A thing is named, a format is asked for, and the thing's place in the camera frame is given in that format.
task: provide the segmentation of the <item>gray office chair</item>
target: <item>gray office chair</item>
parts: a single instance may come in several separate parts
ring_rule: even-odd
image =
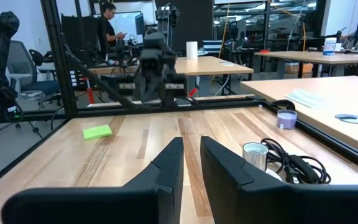
[[[39,104],[60,100],[57,81],[37,81],[37,69],[22,42],[11,41],[7,69],[10,73],[7,77],[11,79],[11,86],[15,86],[19,97],[38,101]]]

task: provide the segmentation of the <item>desk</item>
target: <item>desk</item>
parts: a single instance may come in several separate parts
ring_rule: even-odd
[[[295,88],[319,94],[329,106],[311,109],[294,102],[298,118],[358,149],[358,124],[335,118],[341,113],[358,114],[358,77],[304,78],[242,82],[253,94],[268,100],[281,100]]]
[[[322,52],[269,52],[255,53],[255,55],[264,57],[279,58],[277,72],[281,79],[284,78],[285,59],[299,61],[298,78],[301,78],[303,71],[303,62],[313,63],[313,77],[317,77],[318,64],[334,67],[334,76],[341,76],[344,73],[344,66],[350,63],[358,63],[358,54],[335,53],[334,56],[324,56]]]
[[[103,124],[113,136],[83,140],[82,129]],[[258,107],[73,119],[0,179],[0,209],[12,194],[32,187],[122,186],[177,136],[185,145],[181,223],[213,223],[201,172],[201,136],[238,155],[245,142],[269,136],[289,153],[317,157],[332,184],[358,184],[357,166],[302,132],[274,124],[275,115]]]
[[[210,75],[227,75],[227,74],[242,74],[253,73],[254,70],[235,63],[230,63],[225,60],[206,56],[198,57],[197,60],[188,60],[185,57],[177,59],[175,69],[177,73],[186,74],[188,76],[189,90],[195,87],[196,77],[200,76],[200,96],[209,96],[209,76]],[[127,73],[134,73],[137,66],[128,67]],[[110,75],[112,68],[92,68],[90,69],[96,75]],[[113,74],[123,73],[119,68],[115,69]]]

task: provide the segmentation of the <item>paper towel roll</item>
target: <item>paper towel roll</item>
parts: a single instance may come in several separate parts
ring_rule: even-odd
[[[189,41],[186,43],[187,59],[196,59],[198,57],[197,41]]]

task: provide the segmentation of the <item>green sticky note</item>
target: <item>green sticky note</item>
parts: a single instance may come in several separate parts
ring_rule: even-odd
[[[102,125],[94,128],[84,129],[84,139],[92,140],[105,136],[112,135],[111,129],[108,125]]]

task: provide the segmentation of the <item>blue label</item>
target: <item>blue label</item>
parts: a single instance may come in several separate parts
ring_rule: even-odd
[[[332,56],[332,55],[334,55],[334,51],[324,51],[324,52],[323,52],[323,55],[325,55],[325,56]]]

